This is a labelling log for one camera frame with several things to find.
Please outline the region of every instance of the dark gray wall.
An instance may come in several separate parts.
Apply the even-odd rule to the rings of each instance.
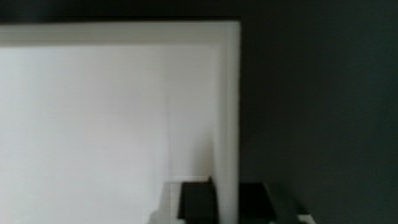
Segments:
[[[239,179],[319,224],[398,223],[398,1],[3,0],[0,19],[239,20]]]

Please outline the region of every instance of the dark wall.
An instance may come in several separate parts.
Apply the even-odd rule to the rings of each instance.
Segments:
[[[239,20],[239,179],[318,224],[398,223],[396,1],[3,0],[0,19]]]

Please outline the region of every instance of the dark background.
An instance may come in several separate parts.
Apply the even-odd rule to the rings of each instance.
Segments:
[[[398,1],[1,0],[3,24],[241,22],[239,180],[318,224],[398,223]]]

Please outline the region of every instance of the white panel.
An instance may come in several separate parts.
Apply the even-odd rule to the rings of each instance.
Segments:
[[[175,46],[165,56],[172,180],[213,176],[215,50]]]
[[[1,49],[0,223],[145,223],[165,147],[159,49]]]
[[[236,23],[1,26],[0,46],[0,223],[147,224],[213,175],[234,224]]]

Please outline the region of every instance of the black object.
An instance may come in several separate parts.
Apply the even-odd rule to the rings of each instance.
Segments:
[[[216,194],[213,181],[181,185],[177,218],[186,224],[218,224]]]
[[[296,206],[282,186],[266,184],[266,193],[275,210],[277,224],[298,224]]]
[[[263,183],[239,184],[239,223],[268,223],[275,220],[275,211]]]

